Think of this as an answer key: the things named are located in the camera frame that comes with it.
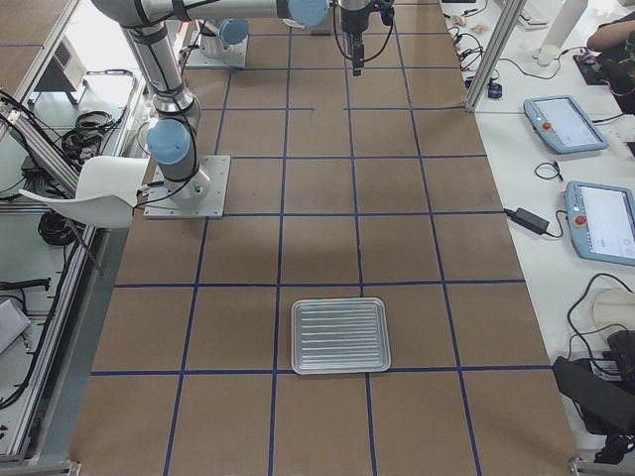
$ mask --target blue joint cap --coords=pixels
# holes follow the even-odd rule
[[[245,18],[232,18],[220,25],[218,36],[229,45],[238,45],[249,35],[249,21]]]
[[[328,15],[328,0],[288,0],[292,20],[306,27],[314,27]]]
[[[178,164],[191,146],[188,128],[176,119],[161,119],[148,131],[146,140],[153,159],[163,166]]]

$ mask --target power adapter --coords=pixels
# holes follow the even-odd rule
[[[537,235],[544,235],[547,232],[547,228],[549,228],[549,221],[535,215],[531,211],[527,211],[525,208],[517,208],[516,211],[505,208],[505,214],[509,216],[514,223],[518,223],[520,226],[533,231]]]

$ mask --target person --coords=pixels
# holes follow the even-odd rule
[[[600,25],[586,46],[600,52],[597,62],[622,112],[635,113],[635,12]]]

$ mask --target person's arm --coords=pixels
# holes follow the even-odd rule
[[[635,20],[611,23],[591,35],[586,41],[586,45],[596,52],[603,52],[624,43],[633,31],[635,31]]]

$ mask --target gray tray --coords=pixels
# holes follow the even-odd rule
[[[298,374],[383,372],[390,367],[381,299],[303,299],[294,303],[291,315],[291,362]]]

